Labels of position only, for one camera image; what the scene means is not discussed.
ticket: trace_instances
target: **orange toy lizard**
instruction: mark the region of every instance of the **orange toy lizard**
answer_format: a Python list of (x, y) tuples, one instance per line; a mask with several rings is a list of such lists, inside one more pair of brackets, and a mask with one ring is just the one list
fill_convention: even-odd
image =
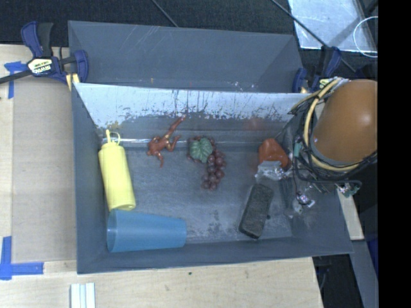
[(170, 142), (170, 137), (172, 135), (172, 133), (175, 131), (176, 127), (184, 121), (184, 119), (186, 118), (186, 116), (182, 116), (180, 117), (177, 121), (175, 121), (170, 129), (167, 131), (167, 133), (160, 137), (160, 136), (155, 136), (149, 143), (148, 143), (148, 151), (147, 151), (147, 155), (153, 155), (159, 158), (159, 160), (161, 161), (160, 167), (162, 167), (162, 165), (164, 164), (164, 159), (160, 153), (160, 151), (163, 148), (166, 148), (168, 151), (173, 151), (174, 147), (177, 143), (177, 141), (180, 139), (180, 135), (174, 137), (173, 142)]

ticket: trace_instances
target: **black cable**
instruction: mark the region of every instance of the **black cable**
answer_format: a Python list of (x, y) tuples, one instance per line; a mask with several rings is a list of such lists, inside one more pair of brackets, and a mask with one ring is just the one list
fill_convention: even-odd
[(158, 9), (160, 9), (160, 11), (162, 12), (162, 14), (163, 14), (164, 16), (166, 16), (167, 19), (168, 19), (176, 28), (179, 27), (179, 26), (177, 25), (177, 23), (176, 23), (175, 21), (173, 21), (173, 19), (165, 12), (165, 10), (160, 7), (160, 5), (157, 3), (156, 0), (151, 0), (151, 1), (152, 1), (153, 4), (155, 4), (155, 6), (156, 6)]
[[(326, 46), (328, 48), (330, 48), (323, 40), (321, 40), (320, 38), (318, 38), (318, 36), (316, 36), (315, 33), (313, 33), (309, 28), (307, 28), (302, 22), (300, 22), (298, 19), (296, 19), (290, 12), (288, 12), (288, 10), (286, 8), (284, 8), (283, 6), (281, 6), (276, 0), (270, 0), (272, 3), (274, 3), (278, 8), (280, 8), (284, 13), (286, 13), (288, 16), (290, 16), (295, 22), (297, 22), (302, 28), (304, 28), (304, 30), (306, 30), (310, 35), (312, 35), (318, 42), (320, 42), (323, 46)], [(355, 69), (348, 64), (348, 62), (346, 62), (343, 58), (341, 58), (341, 62), (343, 62), (343, 64), (345, 66), (347, 66), (353, 73), (355, 73)]]

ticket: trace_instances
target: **yellow cable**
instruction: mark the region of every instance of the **yellow cable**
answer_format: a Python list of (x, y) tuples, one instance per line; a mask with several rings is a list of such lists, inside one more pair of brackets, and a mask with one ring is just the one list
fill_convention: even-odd
[[(309, 138), (308, 138), (308, 129), (310, 127), (310, 121), (311, 117), (314, 112), (315, 106), (317, 106), (317, 103), (322, 99), (322, 97), (330, 91), (339, 81), (341, 81), (341, 78), (337, 78), (333, 81), (331, 81), (329, 84), (327, 84), (323, 89), (314, 92), (312, 95), (306, 97), (304, 100), (307, 100), (308, 98), (317, 95), (317, 97), (313, 100), (312, 104), (310, 105), (310, 109), (308, 110), (307, 116), (306, 116), (306, 121), (304, 124), (304, 132), (303, 132), (303, 137), (304, 137), (304, 142), (306, 143), (307, 146), (309, 146)], [(311, 158), (313, 162), (318, 165), (319, 167), (322, 167), (323, 169), (326, 170), (331, 170), (331, 171), (350, 171), (358, 166), (358, 164), (353, 164), (352, 166), (346, 166), (346, 167), (333, 167), (328, 164), (325, 164), (321, 161), (319, 161), (314, 155), (311, 154)]]

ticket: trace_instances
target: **wire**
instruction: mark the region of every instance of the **wire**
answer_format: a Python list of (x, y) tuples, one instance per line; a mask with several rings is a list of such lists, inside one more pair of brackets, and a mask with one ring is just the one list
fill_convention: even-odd
[(378, 58), (378, 55), (368, 55), (368, 54), (364, 53), (364, 51), (361, 50), (360, 47), (358, 47), (357, 40), (355, 39), (355, 33), (356, 33), (357, 29), (361, 26), (361, 24), (363, 24), (364, 22), (369, 21), (370, 19), (377, 19), (377, 18), (378, 18), (378, 16), (371, 16), (371, 17), (368, 17), (368, 18), (366, 18), (366, 19), (363, 19), (361, 22), (359, 22), (359, 23), (357, 24), (357, 26), (355, 27), (354, 32), (353, 32), (353, 39), (354, 39), (354, 43), (355, 43), (355, 46), (356, 46), (357, 50), (358, 50), (361, 54), (363, 54), (364, 56), (370, 57), (370, 58)]
[(153, 4), (155, 4), (155, 6), (160, 9), (160, 11), (162, 12), (162, 14), (164, 16), (167, 17), (167, 19), (176, 27), (178, 28), (179, 26), (177, 25), (177, 23), (175, 21), (173, 21), (173, 19), (166, 13), (166, 11), (164, 9), (161, 8), (161, 6), (157, 3), (156, 0), (151, 0)]
[[(314, 32), (312, 32), (309, 28), (307, 28), (302, 22), (300, 22), (298, 19), (296, 19), (286, 8), (281, 6), (276, 0), (270, 0), (272, 3), (274, 3), (278, 8), (280, 8), (284, 13), (286, 13), (288, 16), (290, 16), (296, 23), (298, 23), (304, 30), (306, 30), (310, 35), (312, 35), (318, 42), (320, 42), (323, 46), (329, 47), (323, 40), (318, 38)], [(348, 64), (343, 58), (341, 58), (341, 62), (347, 66), (353, 73), (355, 73), (355, 69)]]

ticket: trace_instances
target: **blue cup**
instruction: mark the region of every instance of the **blue cup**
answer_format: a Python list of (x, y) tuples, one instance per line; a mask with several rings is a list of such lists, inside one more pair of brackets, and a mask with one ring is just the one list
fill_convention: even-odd
[(186, 238), (187, 226), (183, 219), (117, 209), (110, 211), (107, 222), (109, 252), (180, 248), (185, 245)]

